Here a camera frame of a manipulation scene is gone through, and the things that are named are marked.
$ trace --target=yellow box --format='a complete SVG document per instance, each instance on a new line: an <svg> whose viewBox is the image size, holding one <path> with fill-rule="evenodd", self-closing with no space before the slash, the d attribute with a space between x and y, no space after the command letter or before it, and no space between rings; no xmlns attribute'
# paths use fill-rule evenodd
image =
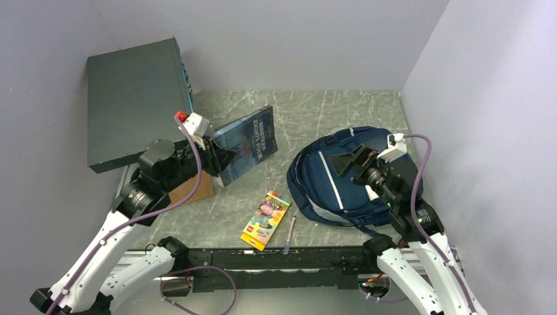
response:
<svg viewBox="0 0 557 315"><path fill-rule="evenodd" d="M240 238L258 250L263 251L290 204L290 200L270 190L263 203L259 205L259 208L257 208L250 219Z"/></svg>

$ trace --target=marble table surface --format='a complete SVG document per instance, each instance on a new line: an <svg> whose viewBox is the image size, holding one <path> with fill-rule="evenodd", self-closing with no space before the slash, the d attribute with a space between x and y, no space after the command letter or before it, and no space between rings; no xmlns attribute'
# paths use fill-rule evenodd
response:
<svg viewBox="0 0 557 315"><path fill-rule="evenodd" d="M268 190L292 199L286 170L294 156L315 139L340 129L370 125L407 132L396 91L198 91L194 109L213 128L265 105L273 106L278 152L227 187L215 182L216 195L184 205L157 218L132 249L174 236L190 248L250 246L240 239L254 209ZM412 145L409 152L415 160ZM361 245L368 236L352 227L333 227L305 218L295 203L278 226L268 247L283 247L292 216L297 216L292 247ZM375 228L398 238L390 226Z"/></svg>

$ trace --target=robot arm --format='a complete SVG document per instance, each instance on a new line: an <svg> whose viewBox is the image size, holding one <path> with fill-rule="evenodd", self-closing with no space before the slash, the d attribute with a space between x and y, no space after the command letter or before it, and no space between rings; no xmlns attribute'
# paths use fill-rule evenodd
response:
<svg viewBox="0 0 557 315"><path fill-rule="evenodd" d="M355 169L357 174L352 177L352 181L355 184L369 185L373 192L389 206L391 224L409 243L411 249L424 264L424 269L439 297L443 314L487 314L475 297L470 297L472 305L469 305L466 299L466 294L471 295L470 289L462 277L462 272L456 266L444 234L444 227L437 213L423 199L411 199L418 169L412 161L399 159L405 153L405 136L395 134L388 136L388 148L383 152L378 153L360 145L350 154L331 157L331 162L339 176L346 176L349 171ZM411 211L412 202L414 202L416 221L421 230L425 231L427 238L422 235L420 228L414 222ZM446 255L439 253L435 246L446 251ZM423 292L422 285L412 283L412 280L403 276L404 268L390 268L390 265L380 263L381 256L379 253L376 254L378 265L386 267L387 270L382 270L388 273L401 288L406 288L405 293L411 298L420 313L431 314L426 312L426 308L420 301L417 303L415 301L415 297ZM475 308L476 312L472 312L470 306Z"/></svg>
<svg viewBox="0 0 557 315"><path fill-rule="evenodd" d="M51 288L38 289L31 296L32 304L41 312L110 314L146 282L189 265L188 248L168 238L162 239L145 259L109 277L133 240L151 226L161 211L168 209L168 194L198 174L192 146L200 152L202 169L213 176L220 174L236 155L218 148L204 136L208 122L200 127L201 116L192 114L190 121L179 114L177 117L180 128L188 130L195 140L182 150L176 150L170 140L155 140L147 145L139 157L137 173L122 188L99 233L78 261Z"/></svg>

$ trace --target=white stripe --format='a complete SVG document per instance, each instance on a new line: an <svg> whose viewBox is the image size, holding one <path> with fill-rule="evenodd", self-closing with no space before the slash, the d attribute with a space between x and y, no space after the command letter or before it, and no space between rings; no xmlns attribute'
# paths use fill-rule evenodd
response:
<svg viewBox="0 0 557 315"><path fill-rule="evenodd" d="M327 176L329 176L329 181L331 182L332 189L334 190L334 194L335 194L336 199L338 201L338 207L342 210L342 209L344 209L344 207L342 206L342 201L340 201L340 195L338 194L338 190L336 189L336 186L334 185L334 181L332 180L332 176L330 174L329 167L327 166L327 162L325 161L325 157L323 156L323 153L321 153L321 151L319 151L319 156L321 156L321 161L323 161L323 166L325 166L325 171L327 171Z"/></svg>

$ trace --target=blue book cover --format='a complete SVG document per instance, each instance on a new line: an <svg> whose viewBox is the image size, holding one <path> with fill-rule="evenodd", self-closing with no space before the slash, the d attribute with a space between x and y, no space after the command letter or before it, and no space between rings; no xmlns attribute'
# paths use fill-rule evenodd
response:
<svg viewBox="0 0 557 315"><path fill-rule="evenodd" d="M217 178L222 186L227 186L278 150L273 107L264 106L228 123L217 130L211 138L221 148L237 153L234 160Z"/></svg>

